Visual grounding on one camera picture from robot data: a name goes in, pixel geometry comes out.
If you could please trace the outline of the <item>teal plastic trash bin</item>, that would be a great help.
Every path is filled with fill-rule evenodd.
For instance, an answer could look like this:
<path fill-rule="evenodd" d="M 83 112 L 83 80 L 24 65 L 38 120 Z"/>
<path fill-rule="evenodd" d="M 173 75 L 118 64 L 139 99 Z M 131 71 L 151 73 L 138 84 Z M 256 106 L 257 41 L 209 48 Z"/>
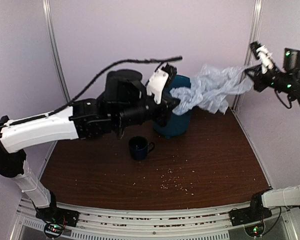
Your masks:
<path fill-rule="evenodd" d="M 184 75 L 177 74 L 173 79 L 172 83 L 164 89 L 165 93 L 169 93 L 173 88 L 191 88 L 190 78 Z M 171 114 L 169 121 L 165 127 L 161 127 L 155 122 L 152 126 L 155 132 L 159 135 L 164 136 L 166 139 L 177 137 L 186 132 L 192 116 L 192 111 L 184 113 L 183 115 Z"/>

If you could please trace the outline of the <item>translucent blue trash bag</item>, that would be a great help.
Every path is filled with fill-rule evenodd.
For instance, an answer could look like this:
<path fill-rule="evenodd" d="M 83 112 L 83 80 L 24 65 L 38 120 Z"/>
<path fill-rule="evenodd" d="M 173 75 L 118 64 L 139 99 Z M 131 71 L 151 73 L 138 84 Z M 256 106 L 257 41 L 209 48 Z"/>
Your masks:
<path fill-rule="evenodd" d="M 241 95 L 253 88 L 253 81 L 249 77 L 241 79 L 244 70 L 243 66 L 219 68 L 203 65 L 190 78 L 190 87 L 173 87 L 169 91 L 172 97 L 180 100 L 172 112 L 181 116 L 194 107 L 199 107 L 211 114 L 225 114 L 229 107 L 227 96 Z"/>

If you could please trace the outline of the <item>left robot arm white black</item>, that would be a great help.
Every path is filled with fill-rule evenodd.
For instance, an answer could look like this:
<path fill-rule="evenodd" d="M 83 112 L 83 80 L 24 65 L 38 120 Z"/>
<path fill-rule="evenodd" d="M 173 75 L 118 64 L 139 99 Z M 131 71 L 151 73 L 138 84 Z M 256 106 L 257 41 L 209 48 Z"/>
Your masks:
<path fill-rule="evenodd" d="M 60 140 L 89 139 L 107 133 L 121 138 L 125 128 L 152 120 L 165 126 L 179 100 L 164 89 L 175 78 L 171 65 L 156 69 L 147 84 L 135 70 L 110 71 L 104 92 L 60 110 L 12 120 L 0 119 L 0 175 L 11 178 L 51 222 L 62 218 L 54 194 L 32 173 L 25 148 Z"/>

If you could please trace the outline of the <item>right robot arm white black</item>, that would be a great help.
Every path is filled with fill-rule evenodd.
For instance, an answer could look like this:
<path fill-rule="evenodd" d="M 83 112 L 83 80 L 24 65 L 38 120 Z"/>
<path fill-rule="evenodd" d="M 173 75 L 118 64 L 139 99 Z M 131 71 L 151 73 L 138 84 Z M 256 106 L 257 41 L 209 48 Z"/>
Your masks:
<path fill-rule="evenodd" d="M 300 107 L 300 50 L 285 48 L 283 70 L 280 70 L 272 58 L 272 53 L 265 45 L 255 41 L 250 50 L 260 64 L 244 70 L 253 82 L 253 89 L 261 93 L 272 88 L 278 100 L 287 108 L 297 101 Z M 249 220 L 258 220 L 266 209 L 273 207 L 300 208 L 300 185 L 281 189 L 270 189 L 255 194 L 251 206 L 246 210 Z"/>

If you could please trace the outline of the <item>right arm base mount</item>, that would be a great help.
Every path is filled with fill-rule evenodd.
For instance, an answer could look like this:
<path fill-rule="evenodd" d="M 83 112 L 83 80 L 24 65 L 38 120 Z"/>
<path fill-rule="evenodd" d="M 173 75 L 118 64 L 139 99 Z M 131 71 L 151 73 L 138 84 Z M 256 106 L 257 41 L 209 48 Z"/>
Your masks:
<path fill-rule="evenodd" d="M 229 212 L 232 226 L 243 226 L 245 233 L 251 238 L 259 238 L 266 233 L 265 220 L 271 217 L 271 210 L 264 207 L 260 209 L 255 209 L 251 206 L 233 208 Z"/>

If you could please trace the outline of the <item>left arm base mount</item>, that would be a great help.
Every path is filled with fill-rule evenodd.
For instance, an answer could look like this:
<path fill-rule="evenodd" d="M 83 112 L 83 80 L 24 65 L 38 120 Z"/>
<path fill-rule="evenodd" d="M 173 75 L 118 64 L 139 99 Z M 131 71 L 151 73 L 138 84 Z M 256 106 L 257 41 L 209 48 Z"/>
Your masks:
<path fill-rule="evenodd" d="M 48 239 L 55 240 L 66 227 L 76 227 L 80 213 L 64 208 L 35 208 L 35 217 L 44 222 L 43 233 Z"/>

